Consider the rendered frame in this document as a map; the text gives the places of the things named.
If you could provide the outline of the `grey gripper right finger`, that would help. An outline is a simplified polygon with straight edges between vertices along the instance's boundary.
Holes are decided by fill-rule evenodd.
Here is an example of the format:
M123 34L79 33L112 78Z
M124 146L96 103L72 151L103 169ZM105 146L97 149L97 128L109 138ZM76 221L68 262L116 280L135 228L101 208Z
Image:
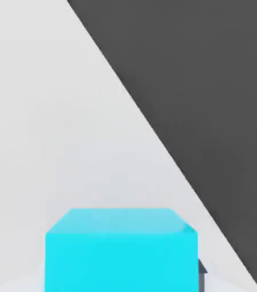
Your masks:
M199 292L257 292L257 287L245 290L209 274L198 260L199 265Z

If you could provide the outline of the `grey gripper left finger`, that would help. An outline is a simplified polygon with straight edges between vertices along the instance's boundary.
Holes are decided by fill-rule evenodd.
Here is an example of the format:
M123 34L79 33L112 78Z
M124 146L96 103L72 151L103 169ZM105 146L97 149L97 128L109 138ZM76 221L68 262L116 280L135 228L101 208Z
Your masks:
M0 292L44 292L44 279L39 274L7 281L0 285Z

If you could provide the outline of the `small cyan cube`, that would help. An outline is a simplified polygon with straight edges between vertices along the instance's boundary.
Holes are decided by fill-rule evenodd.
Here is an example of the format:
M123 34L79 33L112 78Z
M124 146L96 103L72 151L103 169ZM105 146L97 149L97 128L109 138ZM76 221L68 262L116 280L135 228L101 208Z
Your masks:
M75 208L46 233L44 292L198 292L198 234L168 208Z

